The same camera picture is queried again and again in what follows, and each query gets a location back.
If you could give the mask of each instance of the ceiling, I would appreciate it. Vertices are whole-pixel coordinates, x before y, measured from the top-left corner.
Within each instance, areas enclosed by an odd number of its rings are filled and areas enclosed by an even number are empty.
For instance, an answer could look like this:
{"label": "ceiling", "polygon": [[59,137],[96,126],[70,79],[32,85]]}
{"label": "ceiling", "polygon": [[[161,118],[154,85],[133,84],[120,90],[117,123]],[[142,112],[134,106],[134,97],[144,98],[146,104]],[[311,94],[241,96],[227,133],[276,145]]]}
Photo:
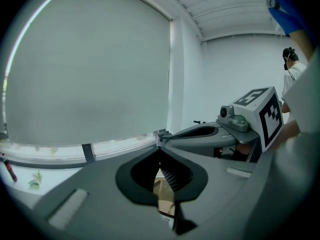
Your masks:
{"label": "ceiling", "polygon": [[283,34],[266,0],[176,0],[192,18],[202,41],[237,34]]}

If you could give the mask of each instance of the white shirt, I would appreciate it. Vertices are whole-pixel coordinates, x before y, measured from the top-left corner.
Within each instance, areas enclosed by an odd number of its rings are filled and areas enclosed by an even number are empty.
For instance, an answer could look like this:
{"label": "white shirt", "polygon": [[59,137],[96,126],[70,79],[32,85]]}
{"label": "white shirt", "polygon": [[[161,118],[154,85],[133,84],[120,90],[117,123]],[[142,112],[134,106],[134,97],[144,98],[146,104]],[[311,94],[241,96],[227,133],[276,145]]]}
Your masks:
{"label": "white shirt", "polygon": [[[284,84],[283,84],[283,91],[282,91],[282,99],[284,100],[284,94],[295,84],[298,78],[302,75],[302,73],[306,70],[306,66],[301,63],[296,63],[292,67],[284,73]],[[289,118],[287,123],[292,121],[294,116],[292,113],[289,112]]]}

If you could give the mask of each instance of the roller blind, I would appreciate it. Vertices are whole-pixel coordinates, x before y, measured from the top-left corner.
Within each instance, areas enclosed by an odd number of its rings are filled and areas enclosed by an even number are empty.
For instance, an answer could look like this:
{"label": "roller blind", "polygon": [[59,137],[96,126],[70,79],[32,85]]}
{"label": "roller blind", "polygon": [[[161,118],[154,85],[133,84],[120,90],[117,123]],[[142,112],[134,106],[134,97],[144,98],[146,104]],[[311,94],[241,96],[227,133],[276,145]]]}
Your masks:
{"label": "roller blind", "polygon": [[170,22],[141,0],[51,0],[8,76],[9,139],[77,145],[166,127]]}

